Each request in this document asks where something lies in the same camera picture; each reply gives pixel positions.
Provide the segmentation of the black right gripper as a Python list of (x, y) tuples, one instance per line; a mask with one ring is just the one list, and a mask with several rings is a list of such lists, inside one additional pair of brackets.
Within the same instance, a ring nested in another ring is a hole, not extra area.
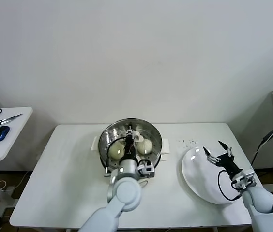
[(211, 155), (207, 148), (203, 147), (204, 153), (207, 157), (207, 161), (212, 164), (216, 164), (216, 166), (218, 167), (223, 167), (229, 175), (229, 178), (233, 179), (237, 174), (242, 171), (242, 169), (239, 168), (234, 162), (234, 154), (232, 153), (232, 148), (221, 141), (218, 142), (225, 150), (225, 153), (218, 157), (214, 157)]

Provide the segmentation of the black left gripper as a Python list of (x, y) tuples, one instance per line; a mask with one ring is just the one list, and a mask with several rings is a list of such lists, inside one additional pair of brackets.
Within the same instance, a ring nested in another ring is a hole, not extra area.
[(125, 138), (125, 147), (124, 147), (124, 156), (123, 159), (131, 159), (137, 161), (136, 158), (136, 149), (134, 147), (134, 130), (131, 123), (128, 124), (126, 130), (126, 138)]

